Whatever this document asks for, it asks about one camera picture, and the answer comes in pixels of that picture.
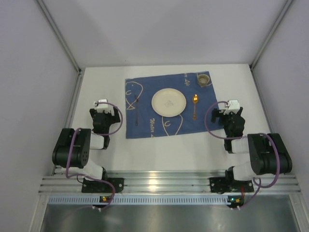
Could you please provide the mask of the blue fish placemat cloth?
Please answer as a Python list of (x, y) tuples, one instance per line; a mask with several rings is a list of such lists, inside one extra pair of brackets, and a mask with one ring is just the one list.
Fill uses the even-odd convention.
[[(203, 71), (126, 79), (126, 138), (139, 139), (204, 132), (205, 113), (217, 98), (211, 81), (207, 87), (198, 85), (198, 74), (210, 75), (208, 71)], [(174, 88), (185, 96), (186, 108), (180, 115), (163, 117), (153, 110), (152, 97), (164, 88)], [(135, 125), (135, 94), (139, 98), (138, 126)], [(192, 98), (195, 94), (198, 95), (197, 119), (193, 120)]]

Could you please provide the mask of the brown fork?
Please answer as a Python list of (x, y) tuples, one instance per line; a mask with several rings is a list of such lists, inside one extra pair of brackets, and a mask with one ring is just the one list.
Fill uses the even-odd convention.
[(138, 121), (139, 121), (139, 98), (137, 94), (135, 94), (135, 100), (136, 100), (136, 122), (135, 125), (138, 126)]

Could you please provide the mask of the gold metal spoon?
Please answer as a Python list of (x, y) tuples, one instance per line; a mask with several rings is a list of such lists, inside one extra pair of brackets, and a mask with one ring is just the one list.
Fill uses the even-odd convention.
[(195, 94), (192, 98), (192, 102), (194, 105), (194, 111), (193, 111), (193, 120), (197, 119), (197, 113), (196, 113), (196, 107), (197, 107), (197, 103), (198, 103), (198, 95)]

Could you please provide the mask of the cream ceramic plate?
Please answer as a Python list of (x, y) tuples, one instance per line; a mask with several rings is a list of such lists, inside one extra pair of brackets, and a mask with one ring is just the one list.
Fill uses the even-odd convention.
[(151, 106), (160, 116), (174, 117), (185, 110), (186, 98), (179, 90), (164, 88), (153, 95)]

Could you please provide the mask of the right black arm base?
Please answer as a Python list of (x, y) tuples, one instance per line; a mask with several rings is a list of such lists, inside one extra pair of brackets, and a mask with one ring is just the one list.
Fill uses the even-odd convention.
[(234, 179), (233, 168), (230, 167), (225, 170), (223, 177), (211, 177), (210, 189), (212, 193), (224, 194), (224, 193), (251, 193), (254, 192), (253, 183), (249, 181), (238, 181)]

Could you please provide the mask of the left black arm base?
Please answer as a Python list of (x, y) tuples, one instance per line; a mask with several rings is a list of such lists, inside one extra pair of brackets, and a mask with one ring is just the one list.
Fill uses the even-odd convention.
[[(82, 193), (112, 193), (112, 187), (108, 184), (91, 180), (84, 177), (76, 177), (77, 181), (82, 184)], [(111, 183), (115, 188), (115, 193), (123, 191), (125, 179), (119, 177), (107, 178), (107, 182)]]

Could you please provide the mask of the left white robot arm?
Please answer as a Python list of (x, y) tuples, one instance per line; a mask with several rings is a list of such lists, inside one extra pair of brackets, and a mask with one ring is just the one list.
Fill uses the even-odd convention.
[(110, 144), (110, 127), (122, 126), (122, 113), (116, 106), (113, 113), (105, 109), (91, 108), (93, 128), (63, 128), (52, 153), (52, 162), (65, 169), (67, 178), (82, 176), (91, 181), (107, 181), (107, 171), (90, 159), (91, 150), (106, 150)]

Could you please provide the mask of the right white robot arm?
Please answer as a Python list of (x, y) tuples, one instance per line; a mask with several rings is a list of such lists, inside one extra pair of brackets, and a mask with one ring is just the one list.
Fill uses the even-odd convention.
[(245, 119), (241, 116), (243, 108), (228, 112), (213, 109), (211, 122), (223, 126), (226, 137), (224, 148), (229, 154), (247, 154), (249, 160), (244, 164), (228, 168), (226, 176), (235, 181), (249, 181), (264, 174), (280, 174), (292, 171), (292, 159), (278, 133), (251, 133), (243, 135)]

